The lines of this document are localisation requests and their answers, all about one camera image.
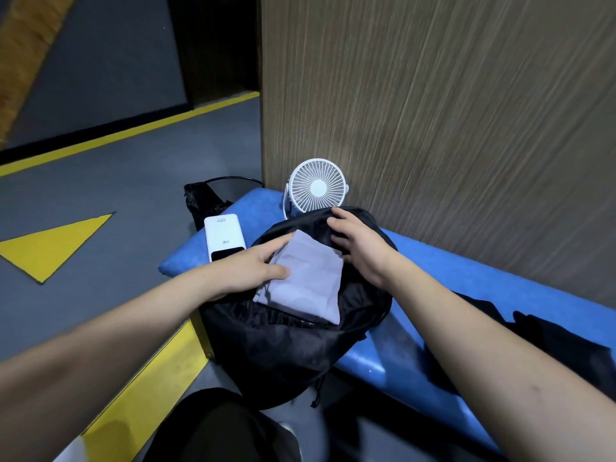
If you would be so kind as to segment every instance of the white desk fan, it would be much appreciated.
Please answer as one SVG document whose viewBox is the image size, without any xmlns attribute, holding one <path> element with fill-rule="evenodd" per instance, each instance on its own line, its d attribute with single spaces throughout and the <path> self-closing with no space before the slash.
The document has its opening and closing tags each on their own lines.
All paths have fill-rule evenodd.
<svg viewBox="0 0 616 462">
<path fill-rule="evenodd" d="M 308 212 L 340 206 L 348 192 L 337 165 L 326 159 L 310 159 L 293 170 L 282 196 L 282 214 L 287 220 L 287 199 L 301 212 Z"/>
</svg>

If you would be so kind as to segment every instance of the hand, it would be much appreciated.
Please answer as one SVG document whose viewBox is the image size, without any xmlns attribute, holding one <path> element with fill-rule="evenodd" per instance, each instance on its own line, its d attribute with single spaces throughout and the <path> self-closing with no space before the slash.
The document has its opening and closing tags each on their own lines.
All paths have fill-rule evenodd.
<svg viewBox="0 0 616 462">
<path fill-rule="evenodd" d="M 344 260 L 352 263 L 368 282 L 385 288 L 388 268 L 396 250 L 350 212 L 341 208 L 332 208 L 331 211 L 339 218 L 330 217 L 327 224 L 332 230 L 346 235 L 346 238 L 331 236 L 334 243 L 349 251 Z"/>
<path fill-rule="evenodd" d="M 205 267 L 215 270 L 214 276 L 220 284 L 219 299 L 229 293 L 243 292 L 271 279 L 286 279 L 291 271 L 280 264 L 268 264 L 274 252 L 286 245 L 293 233 L 280 236 L 267 243 L 244 249 L 224 259 L 214 261 Z"/>
</svg>

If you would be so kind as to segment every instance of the gray cloth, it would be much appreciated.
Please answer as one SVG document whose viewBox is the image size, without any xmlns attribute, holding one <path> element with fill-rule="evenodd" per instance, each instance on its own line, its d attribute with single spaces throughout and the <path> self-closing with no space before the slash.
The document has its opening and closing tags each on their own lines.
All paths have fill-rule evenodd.
<svg viewBox="0 0 616 462">
<path fill-rule="evenodd" d="M 254 301 L 311 321 L 321 318 L 340 324 L 338 290 L 344 264 L 342 253 L 298 230 L 274 254 L 270 264 L 289 267 L 291 275 L 261 286 Z"/>
</svg>

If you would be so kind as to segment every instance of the black backpack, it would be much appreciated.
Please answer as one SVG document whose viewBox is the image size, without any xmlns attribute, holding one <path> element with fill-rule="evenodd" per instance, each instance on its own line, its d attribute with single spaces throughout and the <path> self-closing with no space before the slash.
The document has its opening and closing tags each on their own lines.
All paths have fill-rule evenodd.
<svg viewBox="0 0 616 462">
<path fill-rule="evenodd" d="M 389 246 L 396 245 L 372 215 L 344 208 L 374 229 Z M 254 245 L 302 230 L 327 246 L 333 231 L 326 223 L 331 209 L 319 209 L 273 225 Z M 252 301 L 255 289 L 227 295 L 200 307 L 216 361 L 244 398 L 258 409 L 284 404 L 321 378 L 368 329 L 389 313 L 391 295 L 367 282 L 345 263 L 338 292 L 340 324 L 312 323 Z"/>
</svg>

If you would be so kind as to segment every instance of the white power bank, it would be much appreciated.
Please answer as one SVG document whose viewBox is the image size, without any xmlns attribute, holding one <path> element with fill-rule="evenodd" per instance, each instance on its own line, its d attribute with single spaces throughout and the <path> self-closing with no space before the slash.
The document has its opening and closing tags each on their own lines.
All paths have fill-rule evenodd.
<svg viewBox="0 0 616 462">
<path fill-rule="evenodd" d="M 206 217 L 203 223 L 210 262 L 246 249 L 240 221 L 235 214 Z"/>
</svg>

